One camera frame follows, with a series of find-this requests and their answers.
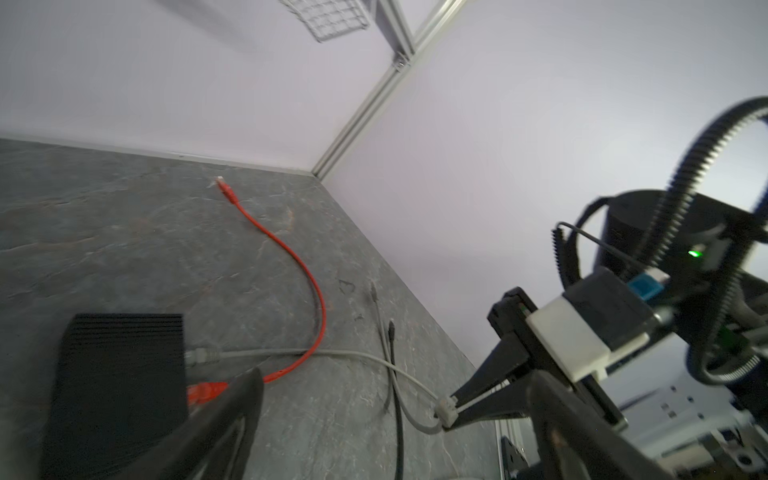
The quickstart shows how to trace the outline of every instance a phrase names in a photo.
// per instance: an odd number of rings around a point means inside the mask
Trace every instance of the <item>metal bracket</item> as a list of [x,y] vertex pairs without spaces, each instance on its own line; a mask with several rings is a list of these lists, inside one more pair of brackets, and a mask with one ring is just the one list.
[[408,58],[398,53],[395,55],[395,60],[392,62],[392,66],[397,70],[399,73],[403,73],[408,67],[411,66],[411,62],[408,60]]

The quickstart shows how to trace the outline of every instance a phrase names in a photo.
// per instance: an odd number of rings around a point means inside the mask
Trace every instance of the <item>black cable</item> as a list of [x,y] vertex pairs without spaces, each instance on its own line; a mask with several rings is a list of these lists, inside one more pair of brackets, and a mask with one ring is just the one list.
[[[576,220],[576,227],[583,228],[584,224],[587,223],[587,220],[589,220],[595,212],[605,205],[608,205],[608,202],[611,201],[611,199],[613,199],[613,197],[599,197],[597,200],[587,205],[584,211],[581,212],[581,216]],[[577,233],[578,232],[572,231],[571,234],[568,235],[568,240],[566,240],[562,250],[564,269],[572,283],[581,280],[581,271],[579,271],[578,263],[578,249],[576,246],[576,240],[578,239]]]
[[[768,97],[743,101],[720,115],[694,141],[677,167],[667,191],[656,206],[650,226],[643,232],[634,257],[649,266],[658,266],[667,254],[683,223],[707,170],[739,130],[768,117]],[[634,276],[631,266],[621,274]]]
[[[643,232],[634,257],[648,266],[658,266],[667,254],[685,220],[690,205],[705,173],[728,142],[741,129],[754,121],[768,122],[768,97],[751,98],[734,105],[713,121],[688,149],[667,191],[656,206],[650,226]],[[758,365],[756,356],[738,356],[713,370],[710,361],[717,347],[720,328],[724,325],[731,305],[737,295],[741,278],[741,265],[749,253],[755,236],[745,232],[762,230],[768,219],[768,192],[758,203],[753,216],[746,220],[746,227],[736,230],[737,238],[728,247],[720,268],[710,283],[706,295],[707,305],[702,315],[701,326],[696,330],[690,343],[687,367],[699,382],[721,385],[734,382]],[[621,274],[622,280],[631,278],[637,271],[628,265]]]
[[635,260],[631,255],[628,255],[627,253],[622,252],[618,248],[614,247],[613,245],[610,245],[605,240],[601,240],[594,235],[588,233],[585,230],[582,230],[579,227],[576,227],[574,225],[571,225],[570,223],[566,222],[558,222],[557,225],[554,226],[555,230],[560,230],[560,227],[567,227],[573,230],[575,233],[579,233],[580,235],[583,235],[587,237],[589,240],[592,240],[597,245],[600,245],[600,247],[604,248],[607,252],[609,252],[611,255],[614,255],[618,258],[621,258],[623,261],[627,262],[627,264],[631,265],[632,267],[636,268],[640,272],[645,271],[647,269],[646,265],[643,265],[639,261]]
[[[395,323],[389,322],[389,361],[395,364]],[[400,408],[400,398],[397,392],[394,394],[395,403],[395,422],[397,423],[397,461],[395,464],[395,480],[402,480],[403,464],[405,462],[406,447],[402,441],[402,409]]]
[[560,283],[563,284],[563,290],[567,290],[568,287],[574,284],[574,281],[568,274],[568,268],[566,267],[565,238],[560,227],[552,230],[552,245],[554,247],[554,262],[558,266],[558,274],[560,275]]

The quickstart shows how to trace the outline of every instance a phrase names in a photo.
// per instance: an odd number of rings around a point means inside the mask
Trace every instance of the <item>metal profile rail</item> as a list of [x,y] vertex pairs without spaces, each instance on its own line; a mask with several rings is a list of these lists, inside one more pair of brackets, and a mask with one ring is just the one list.
[[[320,158],[317,165],[312,169],[312,173],[324,180],[328,177],[331,170],[339,163],[355,140],[368,127],[371,120],[381,111],[389,96],[395,90],[397,85],[408,74],[413,64],[421,57],[424,51],[434,42],[437,35],[445,29],[446,25],[456,16],[458,11],[464,6],[467,0],[445,0],[438,8],[432,11],[429,20],[419,29],[415,37],[414,53],[411,58],[404,56],[398,58],[389,67],[382,79],[373,88],[362,105],[357,109],[353,117],[347,122],[339,135],[333,141],[326,153]],[[403,22],[402,13],[396,1],[382,0],[380,8],[385,9],[387,5],[393,11],[390,20]]]

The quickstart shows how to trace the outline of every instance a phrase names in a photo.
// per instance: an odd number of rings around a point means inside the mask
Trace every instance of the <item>red ethernet cable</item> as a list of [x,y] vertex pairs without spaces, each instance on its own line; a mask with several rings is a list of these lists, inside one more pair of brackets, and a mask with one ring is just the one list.
[[301,356],[299,359],[290,365],[288,365],[284,369],[277,370],[276,372],[273,372],[267,376],[264,377],[264,383],[269,383],[274,380],[277,380],[281,376],[286,375],[289,372],[292,372],[297,366],[301,365],[308,359],[314,352],[317,350],[317,347],[320,345],[320,342],[323,340],[323,335],[326,333],[326,302],[323,299],[323,293],[320,292],[320,287],[317,285],[317,282],[315,281],[315,277],[312,276],[310,269],[306,266],[306,264],[299,258],[298,255],[296,255],[296,252],[290,249],[281,239],[277,238],[277,236],[267,230],[264,226],[261,225],[261,223],[257,222],[256,219],[254,219],[248,212],[243,209],[243,206],[240,205],[240,200],[237,199],[237,196],[235,195],[234,191],[232,191],[232,187],[227,185],[224,182],[224,179],[222,177],[218,177],[216,179],[216,183],[219,185],[219,188],[221,189],[221,193],[224,194],[224,196],[232,202],[232,204],[237,207],[237,209],[245,215],[245,218],[250,220],[250,222],[256,226],[259,230],[261,230],[265,235],[267,235],[269,238],[275,241],[278,245],[280,245],[286,252],[290,254],[290,256],[293,257],[293,259],[296,261],[296,263],[301,266],[302,270],[304,270],[304,273],[306,273],[306,276],[310,279],[310,282],[312,282],[312,286],[315,287],[315,291],[317,292],[317,298],[320,300],[320,311],[323,314],[323,321],[320,324],[320,333],[317,334],[317,338],[315,339],[315,343],[312,344],[312,346]]

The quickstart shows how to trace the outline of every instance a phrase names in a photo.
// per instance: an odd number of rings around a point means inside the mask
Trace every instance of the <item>cable plug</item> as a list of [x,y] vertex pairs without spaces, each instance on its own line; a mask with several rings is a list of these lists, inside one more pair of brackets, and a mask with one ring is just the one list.
[[450,428],[458,419],[458,410],[456,409],[456,397],[444,397],[435,406],[435,415],[440,419],[443,428]]
[[658,268],[649,268],[627,282],[627,286],[641,299],[648,301],[664,291],[670,276]]
[[227,389],[227,382],[201,382],[187,387],[187,405],[200,405],[215,399]]
[[237,205],[240,202],[237,199],[237,195],[235,195],[234,190],[232,190],[232,187],[227,185],[227,182],[224,181],[224,177],[216,177],[216,184],[219,186],[219,190],[221,190],[221,193],[224,194],[224,196],[233,205]]
[[184,365],[187,368],[195,365],[205,365],[207,363],[216,363],[220,360],[221,354],[216,349],[204,346],[184,352]]

